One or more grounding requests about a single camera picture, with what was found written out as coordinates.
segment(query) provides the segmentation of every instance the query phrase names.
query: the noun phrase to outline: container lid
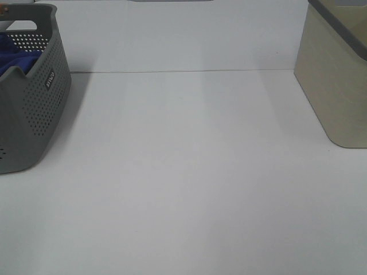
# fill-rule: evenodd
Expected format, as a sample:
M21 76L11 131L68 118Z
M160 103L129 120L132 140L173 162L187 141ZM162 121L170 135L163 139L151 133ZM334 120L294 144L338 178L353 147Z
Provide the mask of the container lid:
M367 60L367 0L309 0L330 26Z

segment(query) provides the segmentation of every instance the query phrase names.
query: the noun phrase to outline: blue cloth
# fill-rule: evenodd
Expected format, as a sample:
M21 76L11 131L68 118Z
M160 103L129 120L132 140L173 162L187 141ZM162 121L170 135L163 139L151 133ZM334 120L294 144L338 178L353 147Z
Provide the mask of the blue cloth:
M7 34L0 33L0 76L11 66L19 66L27 74L41 54L39 50L20 50Z

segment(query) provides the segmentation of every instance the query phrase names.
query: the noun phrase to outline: gray plastic basket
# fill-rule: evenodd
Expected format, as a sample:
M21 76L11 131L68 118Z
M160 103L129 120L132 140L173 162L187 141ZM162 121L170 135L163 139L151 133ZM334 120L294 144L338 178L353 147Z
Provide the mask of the gray plastic basket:
M13 4L0 7L0 21L27 20L37 30L6 31L22 50L42 50L27 75L17 66L0 77L0 174L36 164L54 133L71 86L56 7Z

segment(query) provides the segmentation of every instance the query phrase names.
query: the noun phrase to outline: beige storage box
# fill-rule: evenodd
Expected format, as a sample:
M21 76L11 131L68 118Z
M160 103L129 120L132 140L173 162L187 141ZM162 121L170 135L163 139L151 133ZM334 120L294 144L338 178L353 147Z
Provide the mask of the beige storage box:
M309 0L295 75L332 142L367 148L367 0Z

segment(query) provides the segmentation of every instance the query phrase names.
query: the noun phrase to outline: white table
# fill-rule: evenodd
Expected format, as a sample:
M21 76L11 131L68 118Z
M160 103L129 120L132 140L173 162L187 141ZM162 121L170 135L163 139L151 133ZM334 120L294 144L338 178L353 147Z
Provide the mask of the white table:
M41 1L74 72L293 69L307 1Z
M365 275L366 163L291 70L73 74L44 159L0 176L0 274Z

